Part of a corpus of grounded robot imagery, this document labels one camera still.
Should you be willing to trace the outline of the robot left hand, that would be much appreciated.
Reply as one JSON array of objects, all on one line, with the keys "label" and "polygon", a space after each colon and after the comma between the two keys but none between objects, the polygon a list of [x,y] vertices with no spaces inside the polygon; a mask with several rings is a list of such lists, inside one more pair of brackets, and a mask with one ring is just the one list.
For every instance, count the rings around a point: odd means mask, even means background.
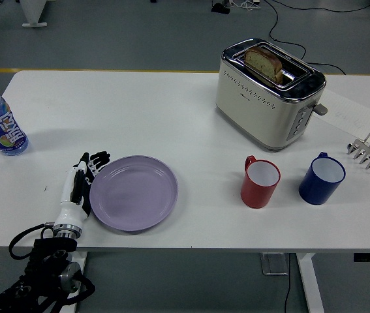
[{"label": "robot left hand", "polygon": [[63,187],[61,212],[55,226],[63,224],[82,228],[91,212],[89,195],[92,182],[109,161],[110,154],[107,151],[93,155],[85,152],[80,161],[73,165]]}]

